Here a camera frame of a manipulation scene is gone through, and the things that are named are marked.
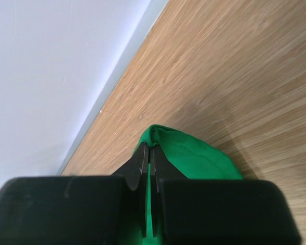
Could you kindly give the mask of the green t shirt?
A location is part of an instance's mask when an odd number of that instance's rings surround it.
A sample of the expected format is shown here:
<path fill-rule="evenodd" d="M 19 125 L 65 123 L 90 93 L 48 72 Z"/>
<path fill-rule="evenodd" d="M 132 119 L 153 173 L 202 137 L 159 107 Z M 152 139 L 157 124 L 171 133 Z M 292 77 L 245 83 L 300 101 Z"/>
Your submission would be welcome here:
<path fill-rule="evenodd" d="M 143 244 L 224 244 L 243 241 L 234 228 L 228 190 L 242 175 L 206 142 L 161 125 L 150 126 L 135 151 L 151 166 Z"/>

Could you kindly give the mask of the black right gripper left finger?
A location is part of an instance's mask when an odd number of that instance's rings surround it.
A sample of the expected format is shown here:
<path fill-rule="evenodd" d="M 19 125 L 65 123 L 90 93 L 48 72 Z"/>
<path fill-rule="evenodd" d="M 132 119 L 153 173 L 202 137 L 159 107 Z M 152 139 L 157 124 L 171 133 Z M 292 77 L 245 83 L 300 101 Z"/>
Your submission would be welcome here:
<path fill-rule="evenodd" d="M 147 145 L 109 176 L 14 178 L 0 189 L 0 244 L 141 244 Z"/>

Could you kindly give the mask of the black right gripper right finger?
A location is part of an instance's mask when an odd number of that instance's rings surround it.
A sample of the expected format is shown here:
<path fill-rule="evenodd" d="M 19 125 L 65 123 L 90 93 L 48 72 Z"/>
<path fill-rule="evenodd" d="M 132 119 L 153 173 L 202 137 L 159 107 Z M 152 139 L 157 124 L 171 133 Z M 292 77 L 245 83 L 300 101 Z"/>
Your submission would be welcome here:
<path fill-rule="evenodd" d="M 301 244 L 281 190 L 265 180 L 195 180 L 150 150 L 152 234 L 158 244 Z"/>

